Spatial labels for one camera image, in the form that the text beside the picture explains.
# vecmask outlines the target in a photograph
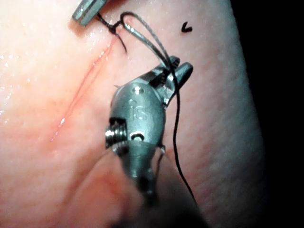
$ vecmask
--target surgical instrument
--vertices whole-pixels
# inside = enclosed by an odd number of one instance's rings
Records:
[[[80,25],[86,26],[106,3],[107,0],[82,0],[72,18]]]

